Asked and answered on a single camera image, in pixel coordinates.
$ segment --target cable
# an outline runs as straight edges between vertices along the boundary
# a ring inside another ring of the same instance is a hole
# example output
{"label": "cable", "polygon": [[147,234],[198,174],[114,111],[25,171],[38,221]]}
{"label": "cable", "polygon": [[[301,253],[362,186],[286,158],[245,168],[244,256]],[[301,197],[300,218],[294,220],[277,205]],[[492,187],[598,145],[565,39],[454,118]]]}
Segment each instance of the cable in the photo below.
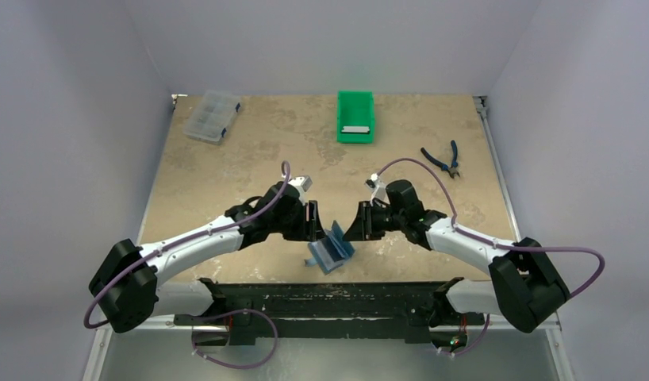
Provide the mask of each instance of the cable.
{"label": "cable", "polygon": [[139,267],[141,264],[146,263],[147,261],[151,260],[155,256],[157,256],[160,253],[166,252],[172,248],[175,248],[181,244],[184,244],[186,242],[189,242],[191,240],[195,240],[196,238],[203,237],[203,236],[211,236],[215,233],[219,233],[221,231],[224,231],[226,229],[231,229],[235,228],[236,226],[240,226],[244,224],[245,222],[249,222],[254,220],[255,218],[259,217],[260,215],[264,214],[267,210],[269,210],[279,199],[282,197],[282,194],[285,192],[285,189],[287,188],[287,183],[290,181],[290,163],[288,161],[283,161],[282,164],[280,165],[280,168],[282,170],[282,175],[285,178],[282,181],[282,185],[280,186],[280,189],[278,190],[278,193],[275,194],[275,197],[273,197],[263,208],[258,210],[256,213],[247,216],[246,218],[243,218],[240,221],[233,222],[232,224],[228,224],[225,226],[220,226],[217,228],[213,228],[210,231],[208,230],[201,230],[196,233],[192,233],[188,236],[184,236],[176,241],[172,241],[169,244],[166,244],[162,247],[161,251],[159,250],[154,250],[153,252],[150,252],[146,256],[140,258],[136,262],[133,262],[130,264],[127,268],[125,268],[122,272],[117,274],[112,280],[110,280],[101,290],[98,292],[97,295],[95,295],[93,301],[91,302],[91,305],[89,306],[88,309],[86,309],[86,313],[84,314],[84,327],[88,329],[96,329],[98,327],[102,327],[103,325],[107,324],[107,320],[99,321],[97,323],[91,323],[90,322],[90,317],[91,314],[93,313],[94,308],[98,305],[98,303],[105,297],[105,295],[109,292],[109,290],[112,289],[112,287],[116,286],[117,283],[119,283],[120,280],[122,280],[126,275],[130,274],[131,271],[135,270],[137,267]]}
{"label": "cable", "polygon": [[274,338],[273,347],[271,347],[271,351],[264,358],[257,361],[256,363],[247,364],[247,365],[230,364],[230,363],[225,363],[224,361],[221,360],[214,359],[206,355],[205,353],[201,352],[200,349],[198,349],[198,347],[196,346],[196,341],[194,340],[194,332],[191,333],[191,348],[194,349],[194,352],[192,352],[191,354],[199,355],[203,360],[208,360],[217,365],[221,365],[222,367],[231,368],[231,369],[252,369],[264,365],[273,356],[273,354],[275,353],[275,349],[278,347],[278,328],[275,326],[275,323],[271,320],[271,318],[268,317],[266,314],[258,310],[244,309],[244,310],[235,310],[235,311],[227,312],[225,314],[221,314],[217,316],[200,317],[196,319],[200,319],[200,321],[214,321],[217,319],[226,318],[227,316],[232,316],[241,313],[250,313],[250,314],[259,315],[260,317],[266,319],[266,321],[268,321],[268,324],[271,326],[271,329],[273,329],[273,338]]}
{"label": "cable", "polygon": [[[439,176],[436,175],[436,173],[427,165],[424,163],[420,162],[419,160],[410,158],[410,157],[402,157],[400,159],[395,159],[390,161],[388,164],[386,164],[383,168],[380,169],[376,173],[376,175],[380,176],[384,171],[386,171],[389,167],[395,165],[396,163],[399,163],[401,161],[410,161],[411,163],[415,163],[420,165],[423,169],[425,169],[427,172],[429,172],[430,175],[436,180],[441,187],[441,190],[444,193],[444,196],[446,196],[446,200],[448,201],[448,205],[451,207],[451,212],[453,213],[453,217],[451,218],[451,225],[455,228],[455,231],[459,234],[464,235],[465,237],[469,237],[473,240],[477,240],[483,244],[487,244],[493,248],[503,248],[504,250],[509,250],[509,251],[514,251],[514,252],[585,252],[587,254],[591,254],[595,256],[598,259],[598,267],[596,271],[579,287],[577,287],[574,291],[570,293],[570,298],[574,298],[575,296],[581,294],[585,289],[589,288],[593,282],[602,274],[602,272],[605,269],[605,258],[603,257],[602,254],[600,254],[598,251],[593,250],[591,248],[582,248],[582,247],[572,247],[572,246],[554,246],[554,247],[541,247],[541,248],[525,248],[525,247],[518,247],[518,246],[511,246],[511,245],[506,245],[506,244],[496,244],[495,242],[485,238],[481,237],[478,234],[474,234],[472,232],[467,232],[463,229],[461,229],[458,224],[455,222],[455,220],[458,218],[458,212],[455,210],[455,204],[453,203],[453,200],[451,198],[451,195],[448,193],[448,190],[446,189],[446,186],[444,183],[441,181]],[[483,334],[486,333],[486,330],[488,329],[488,324],[490,322],[489,320],[490,315],[486,318],[486,324],[484,325],[484,329],[481,331],[481,334],[478,335],[476,341],[472,343],[471,345],[468,345],[465,350],[462,350],[459,352],[459,355],[462,355],[463,353],[469,352],[472,348],[474,348],[481,340],[483,337]]]}

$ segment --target diagonal cutters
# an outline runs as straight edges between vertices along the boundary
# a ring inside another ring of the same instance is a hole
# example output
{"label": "diagonal cutters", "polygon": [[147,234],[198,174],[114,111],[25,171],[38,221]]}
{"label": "diagonal cutters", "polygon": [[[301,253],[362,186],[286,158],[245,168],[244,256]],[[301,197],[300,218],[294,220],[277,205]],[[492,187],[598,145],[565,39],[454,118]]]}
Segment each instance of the diagonal cutters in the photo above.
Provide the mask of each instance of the diagonal cutters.
{"label": "diagonal cutters", "polygon": [[451,148],[453,148],[453,160],[451,161],[450,167],[435,159],[434,156],[430,155],[425,148],[421,148],[421,152],[423,153],[423,156],[425,156],[425,159],[441,168],[442,171],[448,172],[451,179],[454,179],[455,175],[460,177],[460,172],[458,172],[458,146],[455,145],[455,140],[451,140]]}

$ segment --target white wall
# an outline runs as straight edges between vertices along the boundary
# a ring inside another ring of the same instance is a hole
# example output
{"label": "white wall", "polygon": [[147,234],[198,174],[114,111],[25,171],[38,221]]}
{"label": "white wall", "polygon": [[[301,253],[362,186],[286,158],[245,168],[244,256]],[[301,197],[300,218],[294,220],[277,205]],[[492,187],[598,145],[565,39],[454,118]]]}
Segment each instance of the white wall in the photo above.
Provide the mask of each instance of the white wall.
{"label": "white wall", "polygon": [[[649,0],[543,1],[490,94],[523,234],[607,259],[560,310],[579,379],[649,379]],[[573,288],[595,268],[555,255]]]}
{"label": "white wall", "polygon": [[170,96],[121,0],[0,0],[0,380],[80,379],[87,284],[137,235]]}
{"label": "white wall", "polygon": [[127,0],[174,93],[487,93],[539,0]]}

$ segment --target table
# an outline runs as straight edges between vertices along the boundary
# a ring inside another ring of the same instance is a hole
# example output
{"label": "table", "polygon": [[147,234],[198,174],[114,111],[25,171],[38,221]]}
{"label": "table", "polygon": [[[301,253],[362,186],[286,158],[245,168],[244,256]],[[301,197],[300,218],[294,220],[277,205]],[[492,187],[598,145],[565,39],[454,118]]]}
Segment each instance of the table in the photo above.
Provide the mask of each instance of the table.
{"label": "table", "polygon": [[[368,199],[363,182],[393,159],[420,158],[426,149],[450,161],[450,141],[459,148],[461,178],[444,179],[462,225],[513,239],[497,172],[481,120],[469,95],[376,94],[373,144],[336,142],[336,96],[243,97],[238,118],[222,145],[191,140],[182,129],[200,97],[178,98],[163,157],[145,212],[140,242],[161,241],[204,225],[245,199],[263,195],[280,180],[280,162],[293,175],[310,175],[308,199],[317,200],[328,229],[336,219],[351,224],[358,201]],[[386,183],[408,179],[425,207],[451,214],[438,184],[421,167],[396,164]],[[352,260],[329,275],[305,267],[305,242],[275,234],[266,242],[208,260],[175,276],[222,283],[440,281],[487,275],[452,256],[410,244],[399,232],[381,241],[356,242]]]}

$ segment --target clear plastic container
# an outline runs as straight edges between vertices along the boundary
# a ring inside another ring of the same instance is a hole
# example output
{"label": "clear plastic container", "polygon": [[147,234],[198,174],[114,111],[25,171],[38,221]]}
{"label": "clear plastic container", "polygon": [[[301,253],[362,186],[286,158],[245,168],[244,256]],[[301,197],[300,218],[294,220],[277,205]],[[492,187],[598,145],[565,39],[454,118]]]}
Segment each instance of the clear plastic container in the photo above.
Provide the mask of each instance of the clear plastic container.
{"label": "clear plastic container", "polygon": [[208,90],[186,121],[184,133],[191,138],[221,144],[240,109],[240,97]]}

